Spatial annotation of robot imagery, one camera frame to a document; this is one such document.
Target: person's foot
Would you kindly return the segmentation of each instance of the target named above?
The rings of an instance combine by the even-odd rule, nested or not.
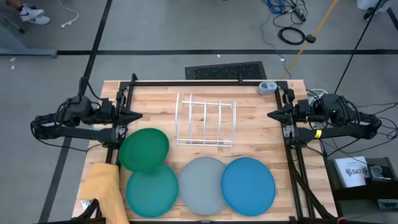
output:
[[[28,7],[30,9],[37,9],[36,6],[24,3],[24,7]]]
[[[46,25],[50,22],[50,18],[47,16],[37,16],[36,18],[31,18],[29,22],[37,25]]]
[[[44,14],[43,9],[31,9],[29,7],[23,7],[22,10],[19,12],[20,17],[24,22],[35,19],[41,14]]]

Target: white cable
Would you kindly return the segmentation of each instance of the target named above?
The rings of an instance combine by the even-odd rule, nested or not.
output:
[[[68,22],[66,22],[66,23],[64,23],[64,24],[61,25],[62,28],[64,28],[65,26],[70,26],[70,25],[72,24],[72,22],[75,22],[75,21],[77,20],[77,18],[79,18],[79,12],[76,12],[76,11],[73,10],[73,9],[69,9],[69,8],[63,6],[63,5],[61,4],[60,0],[57,0],[57,2],[58,2],[58,4],[59,4],[62,8],[66,9],[66,10],[68,10],[68,11],[71,11],[71,12],[76,13],[76,17],[75,17],[74,19],[72,19],[71,21],[68,21]]]
[[[312,89],[312,90],[310,90],[310,91],[307,91],[307,95],[309,94],[309,93],[311,93],[311,91],[312,92],[316,92],[316,91],[321,91],[322,93],[321,94],[317,94],[316,96],[311,96],[311,97],[309,97],[308,98],[308,104],[309,105],[312,105],[312,103],[314,103],[317,99],[319,99],[319,98],[321,98],[324,94],[328,94],[328,92],[326,91],[326,90],[322,90],[322,89]]]

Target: cloth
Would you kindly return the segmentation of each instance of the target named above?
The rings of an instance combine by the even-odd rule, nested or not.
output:
[[[78,198],[97,199],[107,224],[129,223],[119,191],[119,169],[115,165],[94,164],[80,189]]]

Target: dish rack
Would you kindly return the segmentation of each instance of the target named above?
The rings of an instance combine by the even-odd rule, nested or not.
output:
[[[178,133],[178,111],[180,107],[183,105],[189,105],[189,114],[188,114],[188,129],[189,129],[189,138],[181,139]],[[192,138],[192,118],[193,118],[193,107],[195,105],[203,105],[203,139],[193,139]],[[206,117],[208,114],[208,106],[217,106],[218,107],[218,131],[217,131],[217,139],[207,139],[206,138]],[[229,140],[220,139],[221,137],[221,113],[222,108],[229,108],[232,111],[232,131],[231,138]],[[175,104],[175,134],[177,137],[177,145],[189,145],[189,146],[221,146],[221,147],[232,147],[232,143],[234,141],[236,128],[236,102],[235,100],[230,103],[222,103],[219,100],[217,103],[208,102],[204,100],[203,102],[194,101],[193,94],[190,94],[189,101],[182,100],[182,96],[180,93],[177,95],[177,102]]]

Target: floor mat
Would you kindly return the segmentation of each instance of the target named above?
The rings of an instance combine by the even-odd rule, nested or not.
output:
[[[267,79],[262,62],[185,67],[187,80],[236,80],[240,75],[243,80]]]

